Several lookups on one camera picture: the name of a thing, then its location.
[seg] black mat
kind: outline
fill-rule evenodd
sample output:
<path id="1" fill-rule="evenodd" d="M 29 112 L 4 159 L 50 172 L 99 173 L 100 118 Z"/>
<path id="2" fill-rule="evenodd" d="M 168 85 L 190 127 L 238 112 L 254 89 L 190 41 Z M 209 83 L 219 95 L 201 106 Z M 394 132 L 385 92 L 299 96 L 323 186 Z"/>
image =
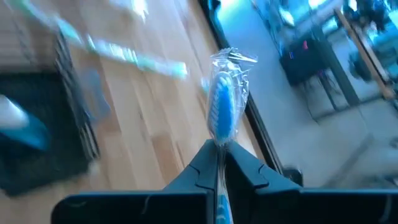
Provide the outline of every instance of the black mat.
<path id="1" fill-rule="evenodd" d="M 0 135 L 0 188 L 8 195 L 88 170 L 89 160 L 60 74 L 2 73 L 0 94 L 40 119 L 50 134 L 45 152 Z"/>

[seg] plastic wrapper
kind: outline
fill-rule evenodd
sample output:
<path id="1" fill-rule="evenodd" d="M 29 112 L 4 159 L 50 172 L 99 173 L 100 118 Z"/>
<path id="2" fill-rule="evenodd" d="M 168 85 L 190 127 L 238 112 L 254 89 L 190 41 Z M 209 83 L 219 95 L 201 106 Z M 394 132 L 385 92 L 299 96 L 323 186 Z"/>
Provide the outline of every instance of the plastic wrapper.
<path id="1" fill-rule="evenodd" d="M 132 63 L 143 71 L 157 72 L 175 78 L 185 78 L 188 75 L 183 62 L 166 61 L 143 55 L 130 46 L 131 37 L 123 36 L 134 33 L 129 29 L 137 25 L 137 18 L 144 23 L 148 15 L 144 0 L 6 0 L 6 2 L 12 11 L 38 20 L 54 32 L 61 31 L 69 43 L 80 48 L 103 57 Z M 125 11 L 135 16 L 126 17 Z M 95 26 L 95 31 L 87 30 L 87 24 L 83 25 L 84 23 Z"/>
<path id="2" fill-rule="evenodd" d="M 228 73 L 233 81 L 235 106 L 235 123 L 238 124 L 249 96 L 248 75 L 251 67 L 257 63 L 257 57 L 242 54 L 236 48 L 220 50 L 217 54 L 211 56 L 210 77 L 202 78 L 201 86 L 208 93 L 209 85 L 214 76 L 220 72 Z"/>

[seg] blue toothbrush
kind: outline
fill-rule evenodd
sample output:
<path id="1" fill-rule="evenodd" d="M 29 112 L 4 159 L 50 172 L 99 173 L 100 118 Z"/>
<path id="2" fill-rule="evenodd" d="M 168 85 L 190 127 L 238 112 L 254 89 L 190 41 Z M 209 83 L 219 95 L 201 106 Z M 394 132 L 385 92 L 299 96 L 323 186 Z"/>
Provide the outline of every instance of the blue toothbrush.
<path id="1" fill-rule="evenodd" d="M 216 223 L 232 223 L 231 207 L 225 183 L 225 155 L 236 127 L 234 86 L 229 73 L 217 73 L 209 88 L 207 126 L 218 146 L 218 193 Z"/>

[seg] black holder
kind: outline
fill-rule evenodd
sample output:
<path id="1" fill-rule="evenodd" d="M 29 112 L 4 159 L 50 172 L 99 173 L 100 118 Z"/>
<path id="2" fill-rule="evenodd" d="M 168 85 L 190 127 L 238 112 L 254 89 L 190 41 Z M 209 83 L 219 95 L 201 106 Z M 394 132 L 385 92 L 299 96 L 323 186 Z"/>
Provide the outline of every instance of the black holder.
<path id="1" fill-rule="evenodd" d="M 212 140 L 160 191 L 73 195 L 52 212 L 53 224 L 214 223 L 217 147 Z M 396 190 L 305 189 L 232 142 L 226 185 L 233 222 L 397 223 Z"/>

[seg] concrete floor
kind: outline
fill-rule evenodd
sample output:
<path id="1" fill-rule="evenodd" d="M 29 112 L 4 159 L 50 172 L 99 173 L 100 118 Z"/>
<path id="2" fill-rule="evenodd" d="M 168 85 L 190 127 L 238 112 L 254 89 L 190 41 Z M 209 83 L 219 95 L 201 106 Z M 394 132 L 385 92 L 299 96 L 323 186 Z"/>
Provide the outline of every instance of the concrete floor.
<path id="1" fill-rule="evenodd" d="M 278 51 L 249 1 L 222 7 L 218 18 L 231 46 L 259 58 L 250 91 L 284 166 L 301 169 L 306 187 L 388 187 L 370 179 L 398 168 L 398 150 L 388 144 L 398 135 L 398 114 L 388 103 L 374 101 L 316 123 L 300 91 L 288 84 Z"/>

